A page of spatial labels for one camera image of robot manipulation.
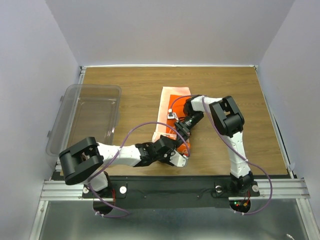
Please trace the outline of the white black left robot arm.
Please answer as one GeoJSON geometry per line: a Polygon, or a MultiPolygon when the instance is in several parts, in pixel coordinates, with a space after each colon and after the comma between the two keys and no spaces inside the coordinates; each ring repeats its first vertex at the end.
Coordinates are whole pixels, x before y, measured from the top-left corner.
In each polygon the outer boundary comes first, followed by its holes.
{"type": "Polygon", "coordinates": [[[175,143],[175,140],[161,136],[156,142],[121,147],[87,137],[59,154],[64,182],[68,186],[90,184],[95,193],[106,197],[111,193],[111,184],[99,168],[114,165],[147,167],[154,162],[184,167],[186,159],[176,150],[175,143]]]}

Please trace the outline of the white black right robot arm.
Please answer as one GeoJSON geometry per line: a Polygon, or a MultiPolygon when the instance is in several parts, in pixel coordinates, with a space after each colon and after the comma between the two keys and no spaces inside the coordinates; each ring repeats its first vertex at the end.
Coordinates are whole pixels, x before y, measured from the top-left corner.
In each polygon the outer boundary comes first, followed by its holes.
{"type": "Polygon", "coordinates": [[[183,120],[177,119],[174,127],[183,137],[207,114],[214,130],[226,144],[230,160],[230,189],[235,195],[246,193],[254,184],[243,144],[245,119],[231,96],[212,98],[190,95],[183,105],[183,120]]]}

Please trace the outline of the orange white cartoon towel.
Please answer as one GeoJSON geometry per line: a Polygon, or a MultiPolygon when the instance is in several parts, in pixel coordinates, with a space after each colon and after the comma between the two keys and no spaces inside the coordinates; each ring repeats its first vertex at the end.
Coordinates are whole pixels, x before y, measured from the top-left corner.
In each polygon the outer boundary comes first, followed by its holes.
{"type": "MultiPolygon", "coordinates": [[[[183,109],[184,104],[190,95],[191,92],[188,87],[164,86],[160,96],[157,121],[174,128],[174,123],[177,119],[182,121],[186,116],[183,109]]],[[[157,124],[151,141],[154,143],[161,135],[173,140],[180,139],[171,128],[157,124]]]]}

